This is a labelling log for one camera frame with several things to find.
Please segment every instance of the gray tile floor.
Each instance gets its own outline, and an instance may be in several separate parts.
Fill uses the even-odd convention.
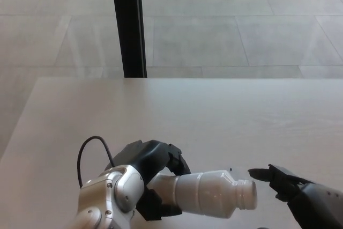
[[[143,0],[150,77],[343,78],[343,0]],[[0,0],[0,156],[40,76],[123,77],[113,0]]]

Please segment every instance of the black pole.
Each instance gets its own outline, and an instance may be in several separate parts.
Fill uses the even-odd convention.
[[[146,77],[141,0],[114,0],[125,77]]]

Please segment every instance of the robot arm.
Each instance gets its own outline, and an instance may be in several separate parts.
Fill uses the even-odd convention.
[[[276,198],[287,202],[302,229],[343,229],[343,193],[300,178],[279,166],[251,169],[250,176],[269,182]]]
[[[227,171],[191,174],[181,150],[158,141],[127,145],[107,169],[80,190],[76,218],[67,229],[130,229],[135,209],[145,220],[182,211],[229,218],[236,208],[255,209],[251,180]],[[168,167],[175,176],[161,175]]]

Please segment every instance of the white table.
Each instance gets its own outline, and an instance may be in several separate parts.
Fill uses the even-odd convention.
[[[180,147],[193,172],[285,166],[343,189],[343,81],[42,78],[0,162],[0,228],[62,228],[75,215],[76,160],[89,136],[115,155],[158,139]],[[82,159],[83,180],[108,163],[100,143]],[[257,183],[255,211],[229,220],[184,213],[133,229],[299,228],[285,203]]]

